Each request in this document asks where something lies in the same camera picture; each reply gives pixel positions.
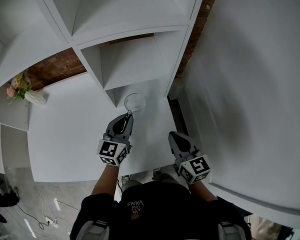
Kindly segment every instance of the vase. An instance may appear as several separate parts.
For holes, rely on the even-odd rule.
[[[33,90],[27,91],[24,97],[32,104],[44,106],[47,103],[47,100],[41,95],[41,93],[35,92]]]

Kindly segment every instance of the clear glass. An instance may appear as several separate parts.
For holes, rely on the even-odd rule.
[[[131,93],[125,98],[124,106],[128,112],[134,113],[146,106],[146,99],[139,93]]]

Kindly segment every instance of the fiducial marker cube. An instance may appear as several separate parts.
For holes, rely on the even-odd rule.
[[[189,184],[201,181],[207,177],[210,172],[207,161],[207,155],[204,154],[189,161],[182,162],[179,166],[178,173],[184,177]]]
[[[107,165],[119,166],[128,154],[127,145],[109,140],[99,140],[98,153],[101,161]]]

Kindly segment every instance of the gray pants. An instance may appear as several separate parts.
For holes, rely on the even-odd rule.
[[[165,182],[165,183],[175,183],[175,184],[179,184],[178,181],[176,181],[171,175],[169,175],[168,173],[162,173],[162,172],[157,172],[155,174],[155,176],[152,178],[152,180],[154,182]],[[122,192],[124,192],[125,190],[127,190],[128,188],[131,188],[133,186],[136,185],[141,185],[142,183],[131,179],[129,181],[127,181],[123,186],[122,186]]]

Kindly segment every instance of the black t-shirt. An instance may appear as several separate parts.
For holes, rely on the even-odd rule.
[[[152,181],[132,186],[124,191],[116,206],[106,193],[86,197],[70,239],[76,239],[87,221],[98,220],[108,223],[110,240],[217,240],[220,221],[241,226],[246,239],[251,239],[247,224],[231,203],[206,202],[176,183]]]

